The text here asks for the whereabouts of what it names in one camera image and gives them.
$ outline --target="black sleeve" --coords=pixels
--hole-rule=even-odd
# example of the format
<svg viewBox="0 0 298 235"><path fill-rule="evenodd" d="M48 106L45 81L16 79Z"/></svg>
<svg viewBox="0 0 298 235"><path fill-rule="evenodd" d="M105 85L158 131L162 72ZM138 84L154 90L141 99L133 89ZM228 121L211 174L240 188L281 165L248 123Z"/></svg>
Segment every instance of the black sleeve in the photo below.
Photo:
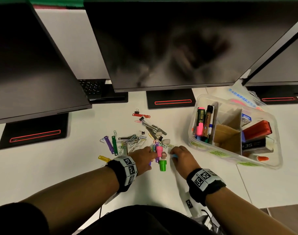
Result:
<svg viewBox="0 0 298 235"><path fill-rule="evenodd" d="M19 202L0 206L0 234L48 235L50 232L40 209Z"/></svg>

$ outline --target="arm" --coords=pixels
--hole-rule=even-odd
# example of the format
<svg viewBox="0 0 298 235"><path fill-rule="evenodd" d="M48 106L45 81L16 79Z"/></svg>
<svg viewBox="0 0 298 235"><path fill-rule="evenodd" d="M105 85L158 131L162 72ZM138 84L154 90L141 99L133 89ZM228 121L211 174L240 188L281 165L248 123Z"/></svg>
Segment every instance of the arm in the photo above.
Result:
<svg viewBox="0 0 298 235"><path fill-rule="evenodd" d="M151 170L157 157L150 147L129 154L136 163L137 176ZM50 234L69 234L86 222L119 189L112 169L102 167L50 186L22 202L33 204L45 215Z"/></svg>
<svg viewBox="0 0 298 235"><path fill-rule="evenodd" d="M174 147L171 154L178 173L186 179L195 169L201 168L193 155L184 147ZM219 224L232 235L296 235L260 209L223 187L206 196L206 205Z"/></svg>

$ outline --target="person's left hand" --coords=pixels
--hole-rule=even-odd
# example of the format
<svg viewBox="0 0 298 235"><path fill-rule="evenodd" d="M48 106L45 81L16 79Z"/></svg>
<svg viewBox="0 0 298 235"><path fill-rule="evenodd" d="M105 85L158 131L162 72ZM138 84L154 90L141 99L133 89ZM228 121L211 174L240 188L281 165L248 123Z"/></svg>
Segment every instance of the person's left hand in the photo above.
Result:
<svg viewBox="0 0 298 235"><path fill-rule="evenodd" d="M129 153L128 156L130 156L136 163L136 167L138 170L137 175L141 175L146 171L151 170L151 166L149 166L149 162L152 159L158 157L158 154L155 152L151 152L150 147L145 147L143 149L138 149L132 153Z"/></svg>

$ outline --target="black shirt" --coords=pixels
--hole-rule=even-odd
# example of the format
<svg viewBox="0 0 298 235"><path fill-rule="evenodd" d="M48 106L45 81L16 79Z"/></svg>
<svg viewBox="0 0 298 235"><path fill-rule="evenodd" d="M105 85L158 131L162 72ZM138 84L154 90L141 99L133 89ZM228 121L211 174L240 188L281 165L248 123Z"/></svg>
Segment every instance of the black shirt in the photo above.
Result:
<svg viewBox="0 0 298 235"><path fill-rule="evenodd" d="M0 234L48 235L44 214L28 203L0 206ZM157 206L127 206L104 215L80 235L104 234L183 234L212 235L212 231L181 213Z"/></svg>

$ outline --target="keyboard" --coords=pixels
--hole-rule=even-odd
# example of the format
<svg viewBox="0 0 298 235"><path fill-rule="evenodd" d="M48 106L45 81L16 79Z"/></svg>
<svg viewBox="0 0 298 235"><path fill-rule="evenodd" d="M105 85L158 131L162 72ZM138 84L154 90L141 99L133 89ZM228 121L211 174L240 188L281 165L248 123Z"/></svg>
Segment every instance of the keyboard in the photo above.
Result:
<svg viewBox="0 0 298 235"><path fill-rule="evenodd" d="M78 81L89 100L92 101L101 98L105 79L80 79Z"/></svg>

